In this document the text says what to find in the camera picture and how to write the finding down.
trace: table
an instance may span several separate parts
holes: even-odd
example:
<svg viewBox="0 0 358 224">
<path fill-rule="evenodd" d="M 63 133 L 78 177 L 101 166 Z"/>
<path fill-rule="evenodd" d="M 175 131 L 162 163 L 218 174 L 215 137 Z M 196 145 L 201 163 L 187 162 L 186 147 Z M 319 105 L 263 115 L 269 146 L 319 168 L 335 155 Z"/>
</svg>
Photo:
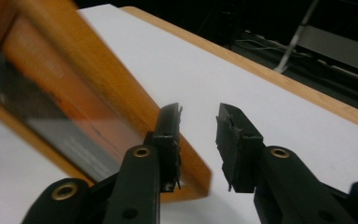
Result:
<svg viewBox="0 0 358 224">
<path fill-rule="evenodd" d="M 253 195 L 227 192 L 220 170 L 214 139 L 221 102 L 241 108 L 266 145 L 292 149 L 321 181 L 347 191 L 358 180 L 358 110 L 137 8 L 80 13 L 159 106 L 183 106 L 181 132 L 213 170 L 210 196 L 163 204 L 161 223 L 259 222 Z M 6 161 L 13 147 L 23 152 Z M 7 164 L 0 167 L 0 223 L 20 222 L 41 190 L 64 176 L 32 151 L 0 125 L 0 162 Z"/>
</svg>

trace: white table surface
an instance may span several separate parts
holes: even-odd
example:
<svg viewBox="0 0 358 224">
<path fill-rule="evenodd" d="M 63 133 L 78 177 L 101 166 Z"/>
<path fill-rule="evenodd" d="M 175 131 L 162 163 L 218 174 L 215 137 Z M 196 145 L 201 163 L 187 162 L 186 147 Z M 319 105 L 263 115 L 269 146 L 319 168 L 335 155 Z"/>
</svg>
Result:
<svg viewBox="0 0 358 224">
<path fill-rule="evenodd" d="M 161 223 L 259 223 L 253 194 L 227 192 L 214 143 L 220 103 L 239 107 L 265 144 L 292 149 L 324 183 L 358 181 L 358 126 L 264 79 L 105 5 L 81 14 L 159 106 L 178 102 L 181 132 L 213 171 L 211 194 L 161 206 Z M 66 175 L 0 123 L 0 223 L 21 223 L 50 183 Z"/>
</svg>

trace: brass insert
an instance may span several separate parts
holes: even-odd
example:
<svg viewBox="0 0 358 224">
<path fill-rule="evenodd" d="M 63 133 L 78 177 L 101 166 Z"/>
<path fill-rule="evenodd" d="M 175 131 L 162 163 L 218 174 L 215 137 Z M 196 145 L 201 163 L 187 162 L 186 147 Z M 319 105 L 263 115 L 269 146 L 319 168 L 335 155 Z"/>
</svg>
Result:
<svg viewBox="0 0 358 224">
<path fill-rule="evenodd" d="M 146 147 L 140 147 L 133 151 L 132 154 L 136 157 L 146 157 L 150 154 L 150 150 Z"/>
<path fill-rule="evenodd" d="M 66 200 L 77 193 L 77 184 L 74 182 L 64 183 L 59 185 L 51 194 L 51 197 L 56 201 Z"/>
<path fill-rule="evenodd" d="M 271 154 L 275 157 L 282 158 L 282 159 L 286 159 L 290 157 L 290 154 L 286 150 L 281 148 L 273 148 L 271 150 Z"/>
</svg>

